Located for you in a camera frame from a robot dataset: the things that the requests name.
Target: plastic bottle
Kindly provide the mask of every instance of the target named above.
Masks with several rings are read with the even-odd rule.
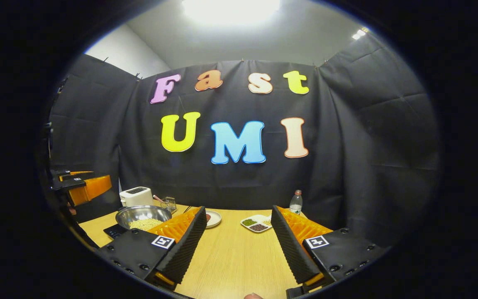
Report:
[[[300,215],[300,212],[302,212],[302,191],[301,190],[294,191],[294,196],[290,200],[289,210],[298,215]]]

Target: table surface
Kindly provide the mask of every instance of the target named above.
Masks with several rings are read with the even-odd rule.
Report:
[[[187,206],[177,204],[177,208],[173,218],[181,215]],[[299,286],[274,229],[254,233],[240,224],[241,220],[256,214],[269,216],[271,210],[208,210],[218,212],[222,220],[216,227],[205,230],[175,292],[201,299],[243,299],[250,293],[264,299],[281,299],[286,297],[286,289]],[[80,223],[80,226],[102,247],[113,240],[103,229],[116,224],[115,214]]]

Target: yellow letter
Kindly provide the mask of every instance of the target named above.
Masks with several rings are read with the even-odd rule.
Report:
[[[292,71],[283,74],[283,78],[287,78],[289,80],[290,91],[298,93],[299,95],[305,95],[309,92],[309,88],[302,86],[302,80],[307,80],[307,77],[300,75],[298,71]]]
[[[304,147],[304,139],[302,137],[302,124],[304,122],[301,118],[281,120],[281,124],[287,130],[287,151],[285,151],[285,157],[301,158],[309,154],[307,148]]]
[[[220,72],[218,70],[211,70],[200,74],[199,81],[195,84],[197,91],[205,91],[208,88],[217,88],[222,84],[220,79]]]
[[[197,128],[198,112],[189,112],[184,114],[186,120],[185,138],[182,141],[174,140],[175,123],[180,117],[176,114],[166,115],[161,118],[163,129],[161,131],[161,144],[170,152],[183,152],[188,150],[195,142],[195,129]]]
[[[267,74],[252,73],[248,76],[248,81],[250,81],[248,89],[253,93],[269,93],[273,89],[272,84],[269,83],[271,76]]]

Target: pink letter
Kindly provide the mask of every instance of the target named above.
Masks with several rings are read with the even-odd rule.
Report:
[[[281,124],[287,131],[287,151],[285,151],[285,157],[301,158],[309,154],[307,148],[304,147],[302,137],[302,124],[304,122],[301,118],[286,118],[281,120]]]
[[[165,92],[167,91],[167,93],[171,93],[171,91],[173,91],[174,83],[180,81],[180,78],[180,74],[175,74],[156,80],[156,91],[154,92],[154,97],[150,100],[150,103],[156,104],[167,100]]]

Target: small plate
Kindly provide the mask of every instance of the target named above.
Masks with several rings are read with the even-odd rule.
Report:
[[[245,221],[246,219],[252,219],[254,220],[256,223],[253,223],[251,225],[244,225],[243,224],[243,221]],[[254,216],[250,216],[250,217],[247,217],[243,220],[241,220],[241,225],[246,227],[247,229],[250,229],[250,231],[253,231],[254,233],[262,233],[264,231],[266,231],[267,229],[270,229],[272,227],[272,225],[266,225],[265,223],[263,223],[263,221],[266,221],[266,220],[270,220],[271,219],[271,216],[263,216],[263,215],[254,215]],[[266,229],[263,229],[263,230],[254,230],[254,229],[251,229],[252,226],[254,225],[263,225],[264,227],[266,227]]]
[[[222,219],[220,214],[215,211],[206,210],[206,214],[211,216],[211,218],[206,224],[206,228],[210,228],[210,227],[214,227],[218,225],[220,223],[220,220]]]

